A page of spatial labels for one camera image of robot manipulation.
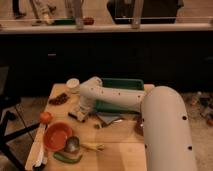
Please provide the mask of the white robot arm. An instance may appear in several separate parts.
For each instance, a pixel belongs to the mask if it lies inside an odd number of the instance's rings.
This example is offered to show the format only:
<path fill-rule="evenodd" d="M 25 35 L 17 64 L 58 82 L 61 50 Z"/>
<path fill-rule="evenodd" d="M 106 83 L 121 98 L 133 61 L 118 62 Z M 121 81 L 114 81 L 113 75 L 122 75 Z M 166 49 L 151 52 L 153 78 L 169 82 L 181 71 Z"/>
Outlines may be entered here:
<path fill-rule="evenodd" d="M 79 94 L 83 113 L 101 100 L 142 115 L 147 171 L 198 171 L 185 103 L 174 89 L 108 88 L 92 77 L 80 84 Z"/>

